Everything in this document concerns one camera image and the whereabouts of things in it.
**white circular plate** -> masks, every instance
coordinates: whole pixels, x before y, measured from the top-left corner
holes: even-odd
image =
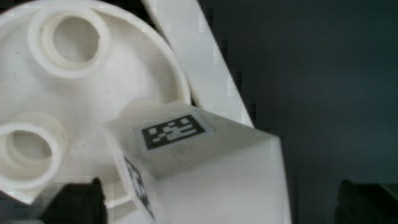
[[[30,21],[54,5],[62,7],[62,2],[92,10],[111,38],[108,58],[97,70],[74,79],[51,74],[28,48]],[[69,55],[88,49],[86,42],[67,39],[67,33],[92,30],[85,28],[69,26],[67,31],[58,31],[56,49],[69,49]],[[8,10],[0,16],[0,123],[28,111],[46,113],[60,121],[69,151],[53,183],[90,182],[94,177],[104,185],[117,183],[101,127],[117,118],[126,105],[147,99],[190,103],[184,75],[168,45],[136,16],[106,3],[79,0],[35,1]],[[33,189],[1,190],[19,201],[31,202]]]

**white plastic part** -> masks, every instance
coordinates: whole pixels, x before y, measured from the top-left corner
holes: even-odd
[[[94,27],[94,35],[90,35],[86,39],[86,43],[79,45],[79,52],[88,54],[76,55],[78,60],[70,61],[62,53],[58,52],[60,49],[56,48],[56,28],[60,27],[62,23],[70,20],[79,19],[86,22],[86,24],[74,23],[70,25],[79,25],[81,30],[69,30],[63,33],[67,35],[74,35],[74,38],[79,39],[83,36],[88,36],[86,29],[90,26]],[[49,72],[51,75],[62,78],[81,78],[95,70],[104,64],[110,47],[111,47],[111,38],[110,38],[110,31],[104,24],[104,21],[99,15],[94,13],[90,8],[81,8],[79,5],[70,4],[67,1],[58,1],[58,4],[53,5],[46,10],[40,10],[31,18],[30,26],[28,26],[28,47],[31,51],[33,59],[40,64],[44,70]]]
[[[273,135],[181,103],[147,101],[108,123],[106,139],[136,208],[129,215],[145,214],[138,223],[152,223],[150,211],[154,223],[291,223]],[[115,223],[127,224],[126,217]]]
[[[252,121],[197,0],[142,0],[184,69],[197,106],[252,127]]]
[[[19,114],[0,125],[0,184],[31,189],[49,182],[67,149],[63,127],[46,114]]]
[[[85,73],[83,78],[78,78],[83,68],[76,69],[74,74],[63,73],[67,77],[60,77],[60,73],[37,63],[37,55],[30,51],[30,32],[37,32],[31,24],[46,24],[46,21],[51,23],[56,13],[49,12],[70,15],[74,8],[79,9],[74,15],[78,19],[72,22],[65,19],[65,24],[58,20],[56,29],[65,30],[54,30],[54,36],[60,37],[54,38],[54,47],[70,50],[72,60],[78,60],[78,51],[86,49],[86,42],[67,39],[63,34],[65,31],[79,32],[79,25],[86,26],[92,22],[85,12],[94,13],[95,19],[101,19],[111,35],[111,41],[104,44],[106,60],[97,70]],[[86,29],[86,32],[97,32],[101,36],[95,24],[90,26],[94,28]],[[118,184],[101,126],[118,116],[126,105],[142,100],[152,99],[161,103],[177,100],[190,103],[188,84],[174,53],[163,38],[136,16],[99,1],[51,0],[24,3],[1,14],[0,30],[0,120],[7,120],[22,111],[42,111],[56,117],[69,134],[69,153],[47,185],[90,183],[92,178],[99,177],[106,206],[113,214],[120,214],[131,199]],[[0,185],[0,190],[30,204],[42,187],[15,190]]]

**circular hole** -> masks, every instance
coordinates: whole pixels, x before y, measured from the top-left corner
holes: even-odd
[[[12,181],[31,181],[46,172],[51,150],[31,132],[14,131],[0,136],[0,175]]]
[[[97,31],[88,21],[69,17],[60,22],[53,32],[54,49],[63,59],[85,63],[97,51]]]
[[[12,133],[12,143],[15,151],[26,158],[42,160],[51,156],[47,143],[31,132],[15,131]]]

